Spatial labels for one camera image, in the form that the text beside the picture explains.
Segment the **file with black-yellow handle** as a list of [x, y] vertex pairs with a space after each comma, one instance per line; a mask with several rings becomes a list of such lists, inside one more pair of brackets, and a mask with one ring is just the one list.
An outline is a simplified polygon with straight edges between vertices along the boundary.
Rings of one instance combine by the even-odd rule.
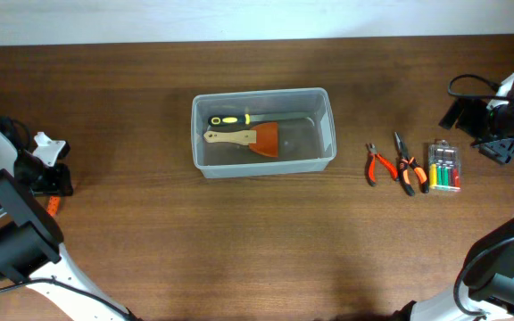
[[257, 122], [267, 122], [285, 119], [302, 119], [310, 117], [308, 112], [266, 113], [266, 114], [236, 114], [213, 115], [208, 118], [208, 124], [213, 127], [228, 125], [249, 125]]

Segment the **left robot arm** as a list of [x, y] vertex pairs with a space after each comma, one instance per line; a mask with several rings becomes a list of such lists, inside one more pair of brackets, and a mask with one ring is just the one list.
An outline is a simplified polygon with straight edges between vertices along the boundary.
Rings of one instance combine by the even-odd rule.
[[0, 116], [0, 293], [29, 288], [73, 320], [133, 320], [76, 265], [62, 230], [40, 196], [73, 194], [63, 159], [70, 146]]

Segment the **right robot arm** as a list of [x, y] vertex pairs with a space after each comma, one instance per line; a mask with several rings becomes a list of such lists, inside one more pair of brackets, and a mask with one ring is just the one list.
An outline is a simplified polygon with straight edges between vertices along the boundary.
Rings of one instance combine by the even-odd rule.
[[[451, 91], [454, 102], [439, 125], [473, 137], [473, 147], [499, 164], [514, 156], [514, 73], [488, 81], [492, 95]], [[504, 320], [514, 317], [514, 216], [468, 251], [453, 286], [429, 300], [412, 301], [394, 320]]]

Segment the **clear case coloured screwdrivers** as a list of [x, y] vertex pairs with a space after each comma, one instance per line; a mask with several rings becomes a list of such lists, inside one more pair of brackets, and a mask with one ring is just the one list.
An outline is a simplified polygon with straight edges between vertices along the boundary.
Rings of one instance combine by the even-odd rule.
[[445, 140], [436, 140], [428, 147], [429, 185], [432, 190], [459, 192], [461, 169], [459, 149]]

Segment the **small red-handled cutters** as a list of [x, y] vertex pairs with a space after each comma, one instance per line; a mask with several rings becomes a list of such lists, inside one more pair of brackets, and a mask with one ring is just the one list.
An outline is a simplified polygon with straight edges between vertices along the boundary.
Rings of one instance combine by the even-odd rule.
[[387, 171], [389, 172], [391, 179], [393, 181], [399, 180], [399, 174], [398, 170], [395, 167], [395, 165], [389, 161], [387, 158], [385, 158], [381, 153], [377, 151], [377, 148], [372, 143], [367, 144], [368, 149], [368, 159], [367, 159], [367, 165], [366, 165], [366, 175], [367, 175], [367, 181], [370, 186], [375, 186], [377, 184], [376, 175], [375, 175], [375, 168], [376, 163], [379, 162], [381, 165], [383, 165]]

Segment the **orange perforated bit holder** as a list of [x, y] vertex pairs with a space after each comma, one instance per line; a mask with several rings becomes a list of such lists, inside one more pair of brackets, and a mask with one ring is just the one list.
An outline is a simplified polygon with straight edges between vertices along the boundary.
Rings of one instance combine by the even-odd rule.
[[58, 213], [60, 204], [61, 198], [59, 196], [50, 196], [46, 206], [47, 213], [54, 218]]

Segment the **orange-black long-nose pliers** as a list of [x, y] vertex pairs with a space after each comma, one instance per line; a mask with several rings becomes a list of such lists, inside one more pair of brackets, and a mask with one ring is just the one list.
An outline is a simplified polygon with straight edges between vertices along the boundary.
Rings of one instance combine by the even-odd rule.
[[422, 193], [429, 192], [429, 179], [422, 166], [418, 164], [416, 159], [409, 154], [407, 145], [402, 140], [402, 137], [398, 132], [394, 133], [394, 140], [396, 143], [396, 149], [399, 154], [398, 161], [398, 174], [400, 182], [405, 193], [409, 196], [414, 196], [415, 191], [411, 185], [409, 178], [409, 170], [411, 169], [417, 176], [419, 187]]

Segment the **orange scraper wooden handle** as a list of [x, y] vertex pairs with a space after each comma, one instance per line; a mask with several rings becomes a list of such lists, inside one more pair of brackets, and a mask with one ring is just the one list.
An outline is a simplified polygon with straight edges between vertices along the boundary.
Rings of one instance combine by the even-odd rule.
[[231, 143], [248, 146], [262, 156], [278, 157], [278, 123], [267, 122], [251, 129], [236, 132], [207, 131], [203, 135], [207, 143]]

